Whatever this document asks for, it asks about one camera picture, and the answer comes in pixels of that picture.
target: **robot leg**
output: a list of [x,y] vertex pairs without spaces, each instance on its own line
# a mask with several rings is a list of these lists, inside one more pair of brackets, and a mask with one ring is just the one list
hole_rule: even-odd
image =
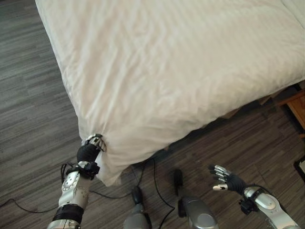
[[189,226],[192,229],[219,229],[217,220],[209,207],[199,198],[189,195],[183,189],[182,171],[177,169],[174,172],[174,186],[176,195],[179,196],[178,215],[187,217]]
[[132,189],[132,198],[135,206],[124,222],[124,229],[151,229],[152,224],[148,214],[144,212],[142,192],[138,186]]

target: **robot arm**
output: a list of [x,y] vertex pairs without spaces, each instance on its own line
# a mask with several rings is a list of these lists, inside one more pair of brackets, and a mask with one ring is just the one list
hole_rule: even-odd
[[[77,152],[77,166],[67,171],[59,199],[59,207],[47,229],[81,229],[81,220],[88,204],[89,187],[100,168],[94,162],[105,145],[102,135],[92,135]],[[124,223],[124,229],[151,229],[148,215],[144,212],[142,192],[139,187],[132,190],[135,206]]]
[[274,229],[301,229],[296,222],[280,206],[279,201],[265,190],[256,185],[246,185],[237,175],[231,173],[221,166],[210,166],[212,174],[225,184],[213,187],[213,190],[236,191],[244,197],[239,202],[241,210],[246,215],[251,211],[263,214],[265,220]]
[[103,147],[101,135],[90,136],[77,152],[77,166],[67,171],[59,207],[47,229],[80,229],[88,204],[89,187],[100,168],[94,162]]

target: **electrical wire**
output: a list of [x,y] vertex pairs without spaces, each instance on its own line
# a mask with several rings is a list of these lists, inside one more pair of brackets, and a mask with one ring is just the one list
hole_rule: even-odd
[[[154,185],[155,185],[156,191],[157,191],[157,193],[158,193],[158,196],[160,197],[160,199],[163,201],[164,204],[166,204],[167,206],[169,206],[169,207],[171,208],[171,210],[165,215],[165,217],[163,218],[163,220],[161,221],[161,223],[160,223],[160,225],[159,225],[159,227],[158,227],[159,229],[161,229],[161,227],[162,227],[163,223],[165,222],[166,218],[175,210],[175,207],[173,207],[172,205],[170,205],[169,203],[167,203],[166,200],[165,200],[165,199],[161,196],[161,194],[160,194],[160,191],[159,191],[158,186],[157,186],[157,180],[156,180],[156,162],[155,162],[155,159],[154,159],[154,158],[148,159],[148,160],[146,160],[146,161],[144,162],[144,165],[143,165],[143,167],[142,167],[141,175],[140,175],[139,181],[138,181],[138,183],[137,183],[137,186],[140,185],[140,183],[141,183],[141,181],[142,181],[142,177],[143,177],[143,174],[144,174],[144,170],[145,170],[146,164],[147,164],[147,162],[150,161],[150,160],[153,161],[153,180],[154,180]],[[64,174],[65,174],[65,170],[66,170],[67,165],[73,167],[73,164],[72,164],[72,163],[69,163],[69,162],[62,164],[62,166],[61,166],[61,183],[64,182],[64,179],[65,179],[65,178],[64,178]],[[131,194],[131,192],[130,192],[130,193],[128,193],[128,194],[126,194],[126,195],[123,195],[123,196],[121,196],[121,197],[111,197],[111,196],[107,196],[107,195],[104,195],[104,194],[102,194],[102,193],[99,193],[99,192],[97,192],[97,191],[94,191],[94,190],[90,190],[90,192],[95,193],[95,194],[97,194],[97,195],[99,195],[99,196],[101,196],[101,197],[104,197],[104,198],[109,198],[109,199],[121,199],[121,198],[125,198],[125,197],[127,197],[127,196],[129,196],[129,195]],[[1,204],[1,205],[0,205],[0,208],[2,208],[3,206],[5,206],[6,204],[8,204],[10,201],[13,201],[14,204],[15,204],[17,207],[19,207],[20,209],[22,209],[22,210],[24,210],[24,211],[26,211],[26,212],[29,212],[29,213],[46,213],[46,212],[49,212],[49,211],[52,211],[52,210],[58,208],[58,206],[56,206],[56,207],[53,207],[53,208],[51,208],[51,209],[44,210],[44,211],[31,211],[31,210],[25,209],[24,207],[20,206],[20,205],[16,202],[16,200],[13,199],[13,198],[8,199],[5,203]]]
[[3,207],[4,205],[8,204],[10,201],[13,201],[14,204],[15,204],[17,207],[19,207],[20,209],[22,209],[22,210],[24,210],[24,211],[26,211],[26,212],[29,212],[29,213],[46,213],[46,212],[48,212],[48,211],[52,211],[52,210],[58,208],[58,206],[56,206],[56,207],[53,207],[53,208],[48,209],[48,210],[45,210],[45,211],[31,211],[31,210],[25,209],[24,207],[21,207],[21,206],[16,202],[16,200],[13,199],[13,198],[8,199],[4,204],[1,204],[1,205],[0,205],[0,208]]
[[171,208],[171,210],[164,216],[164,218],[162,219],[162,222],[159,225],[159,229],[161,229],[163,223],[165,222],[166,218],[175,210],[175,207],[173,207],[172,205],[170,205],[169,203],[167,203],[164,198],[161,196],[158,186],[157,186],[157,180],[156,180],[156,161],[153,158],[153,180],[154,180],[154,186],[157,190],[157,193],[160,197],[160,199],[163,201],[164,204],[166,204],[167,206],[169,206]]
[[[147,160],[144,162],[144,165],[143,165],[143,167],[142,167],[141,175],[140,175],[139,181],[138,181],[138,183],[137,183],[137,186],[139,186],[140,183],[141,183],[141,181],[142,181],[143,173],[144,173],[146,164],[147,164],[147,162],[148,162],[149,160],[150,160],[150,159],[147,159]],[[122,198],[125,198],[125,197],[131,195],[131,192],[129,192],[129,193],[127,193],[127,194],[125,194],[125,195],[123,195],[123,196],[121,196],[121,197],[111,197],[111,196],[108,196],[108,195],[99,193],[99,192],[97,192],[97,191],[94,191],[94,190],[90,190],[90,192],[95,193],[95,194],[97,194],[97,195],[99,195],[99,196],[101,196],[101,197],[108,198],[108,199],[122,199]]]

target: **bed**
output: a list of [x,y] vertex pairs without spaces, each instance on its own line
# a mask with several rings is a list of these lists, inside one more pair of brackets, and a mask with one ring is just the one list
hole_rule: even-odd
[[305,79],[302,0],[36,0],[97,177]]

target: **floor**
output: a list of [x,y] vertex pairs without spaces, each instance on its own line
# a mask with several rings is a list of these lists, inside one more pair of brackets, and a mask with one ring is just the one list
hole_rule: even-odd
[[[27,209],[43,211],[55,207],[61,195],[61,164],[75,161],[80,146],[77,117],[34,0],[0,1],[0,27],[0,204],[15,198]],[[304,151],[304,141],[285,112],[266,106],[195,131],[172,144],[169,151],[158,152],[156,179],[163,197],[175,205],[172,171],[179,167],[185,186],[210,206],[221,229],[266,228],[256,214],[246,216],[240,211],[236,193],[211,190],[214,180],[207,165],[223,165],[246,182],[273,191],[305,228],[305,186],[293,167]],[[94,180],[92,190],[126,194],[137,183],[141,168],[137,164],[127,169],[118,187],[106,188]],[[152,161],[140,187],[153,228],[157,228],[170,209],[156,194]],[[131,208],[130,197],[113,200],[92,194],[83,228],[122,228]],[[31,214],[10,202],[0,213],[2,229],[41,229],[54,210]],[[163,228],[187,228],[186,220],[175,211]]]

